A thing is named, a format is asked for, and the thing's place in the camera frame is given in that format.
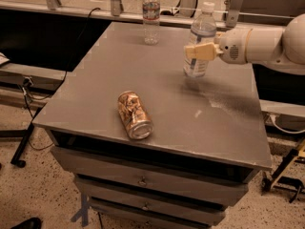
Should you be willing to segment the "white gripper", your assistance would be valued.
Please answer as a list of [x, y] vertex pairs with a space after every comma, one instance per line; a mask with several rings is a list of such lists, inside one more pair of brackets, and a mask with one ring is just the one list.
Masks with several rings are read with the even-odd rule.
[[251, 29], [232, 29], [218, 31], [218, 45], [210, 42], [184, 47], [184, 53], [189, 59], [213, 61], [218, 56], [228, 64], [246, 64], [246, 48]]

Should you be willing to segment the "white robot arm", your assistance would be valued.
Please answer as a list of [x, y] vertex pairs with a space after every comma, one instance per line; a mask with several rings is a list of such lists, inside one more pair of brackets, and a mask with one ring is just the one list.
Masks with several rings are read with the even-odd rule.
[[305, 74], [305, 14], [286, 27], [238, 27], [220, 33], [213, 42], [184, 47], [188, 59], [227, 64], [259, 64], [271, 70]]

